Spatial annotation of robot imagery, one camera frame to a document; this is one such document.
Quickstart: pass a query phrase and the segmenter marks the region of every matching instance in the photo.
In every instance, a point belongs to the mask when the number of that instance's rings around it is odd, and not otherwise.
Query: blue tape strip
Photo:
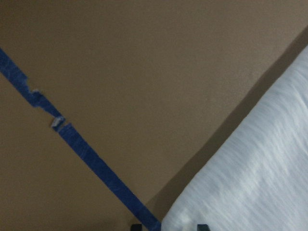
[[[44,95],[38,91],[30,91],[26,83],[27,76],[15,65],[1,48],[0,71],[33,107],[41,107],[55,118],[52,123],[52,128],[59,133],[75,153],[149,231],[161,230],[161,223],[120,180],[111,168],[96,154],[74,127],[71,124],[61,127],[64,124],[65,118]]]

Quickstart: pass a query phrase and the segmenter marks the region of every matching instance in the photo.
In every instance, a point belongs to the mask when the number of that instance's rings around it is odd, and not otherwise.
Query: white fabric
[[[308,231],[308,48],[198,172],[162,231]]]

